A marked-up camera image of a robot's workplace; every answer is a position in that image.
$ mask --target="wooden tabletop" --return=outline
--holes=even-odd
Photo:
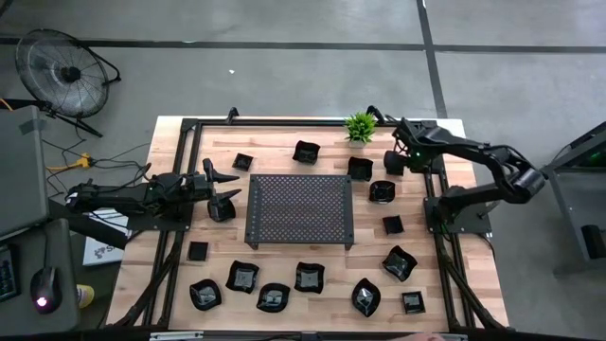
[[[169,172],[176,151],[182,117],[159,117],[151,143],[149,174]],[[440,120],[453,134],[463,135],[459,120]],[[409,171],[404,176],[385,174],[383,155],[393,148],[393,129],[377,129],[373,142],[363,149],[351,149],[345,141],[344,128],[331,127],[204,127],[198,157],[210,158],[218,172],[241,177],[238,181],[220,184],[217,191],[241,188],[232,199],[237,218],[224,223],[210,220],[206,204],[197,204],[191,230],[186,234],[181,253],[174,304],[170,319],[172,330],[244,330],[244,331],[322,331],[322,332],[413,332],[447,331],[446,314],[437,270],[436,248],[427,233],[421,201],[425,186],[421,174]],[[315,166],[293,161],[298,140],[321,146]],[[188,139],[184,168],[189,155]],[[237,153],[254,156],[249,172],[232,169]],[[355,244],[346,251],[341,245],[260,244],[257,251],[244,243],[248,182],[251,173],[283,174],[346,174],[351,156],[374,161],[371,182],[389,180],[396,183],[397,197],[387,205],[368,202],[370,183],[356,182],[353,190]],[[473,187],[472,164],[445,155],[446,171],[451,185]],[[400,215],[405,232],[387,236],[382,217]],[[158,233],[149,231],[130,242],[124,252],[108,323],[117,321],[134,304],[150,280]],[[189,242],[209,242],[204,262],[186,260]],[[489,247],[474,235],[460,236],[461,248],[470,286],[492,315],[506,324],[507,315],[499,286],[494,260]],[[411,277],[399,282],[381,266],[389,250],[399,245],[412,254],[419,265]],[[252,262],[260,267],[255,291],[247,295],[225,287],[229,268],[234,260]],[[326,267],[325,286],[321,295],[300,293],[294,289],[295,268],[300,262],[317,262]],[[220,286],[223,304],[207,312],[192,305],[188,287],[204,278]],[[350,296],[353,287],[368,278],[379,287],[382,301],[370,318],[356,311]],[[256,308],[259,288],[278,282],[292,288],[288,306],[278,314]],[[164,284],[156,300],[154,319],[160,314]],[[405,314],[401,294],[421,291],[425,314]],[[459,321],[463,323],[460,293],[453,290]]]

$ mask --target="paper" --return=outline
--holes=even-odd
[[[121,231],[127,237],[131,236],[131,231],[125,228],[126,224],[129,221],[128,217],[116,212],[115,209],[98,209],[95,211],[95,214],[97,214],[99,217],[103,218],[103,220],[107,222],[103,222],[103,220],[99,219],[92,213],[89,214],[89,218],[102,224],[106,224],[118,231]],[[86,237],[86,245],[84,246],[84,257],[82,259],[82,265],[90,266],[121,261],[123,255],[124,251],[118,248],[115,248],[102,242],[98,242],[90,237]]]

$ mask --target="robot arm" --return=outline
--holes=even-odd
[[[475,188],[453,186],[442,194],[437,214],[444,222],[451,222],[463,208],[474,204],[497,200],[527,203],[544,186],[544,175],[509,146],[491,146],[457,137],[446,129],[427,124],[417,128],[405,118],[393,136],[398,145],[403,143],[401,152],[405,153],[406,166],[412,171],[430,167],[435,157],[447,153],[485,165],[492,173],[492,184]]]
[[[148,183],[133,187],[98,186],[94,185],[91,179],[69,190],[67,207],[78,213],[108,207],[126,216],[148,214],[156,218],[170,219],[179,210],[180,205],[208,200],[210,217],[218,222],[225,220],[221,215],[222,209],[231,205],[229,199],[241,189],[217,194],[214,183],[234,181],[239,177],[216,172],[209,159],[203,162],[205,174],[163,173],[152,176]]]

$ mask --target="green plant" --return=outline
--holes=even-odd
[[[348,127],[349,141],[371,142],[370,137],[375,134],[375,119],[373,115],[365,112],[357,112],[356,115],[346,118],[345,126]]]

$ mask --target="keyboard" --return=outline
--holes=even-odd
[[[17,247],[0,245],[0,302],[21,294],[16,272]]]

